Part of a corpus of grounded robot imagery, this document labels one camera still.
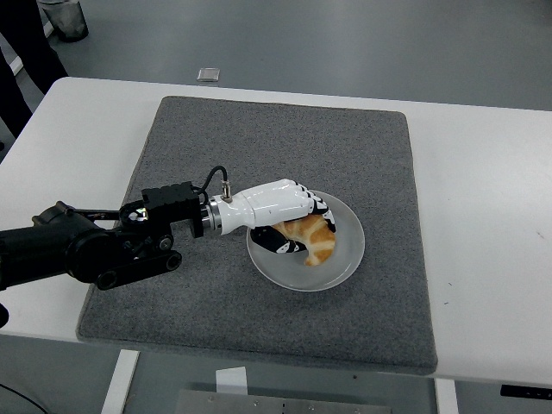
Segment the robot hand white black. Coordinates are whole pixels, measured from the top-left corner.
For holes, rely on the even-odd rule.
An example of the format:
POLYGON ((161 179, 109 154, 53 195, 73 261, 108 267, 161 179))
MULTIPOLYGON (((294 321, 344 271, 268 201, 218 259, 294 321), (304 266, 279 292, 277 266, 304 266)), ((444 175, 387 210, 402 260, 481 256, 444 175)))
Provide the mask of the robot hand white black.
POLYGON ((250 229, 251 240, 276 254, 308 251, 306 264, 327 260, 336 244, 336 223, 329 206, 301 184, 282 179, 214 196, 209 201, 210 226, 225 235, 250 229))

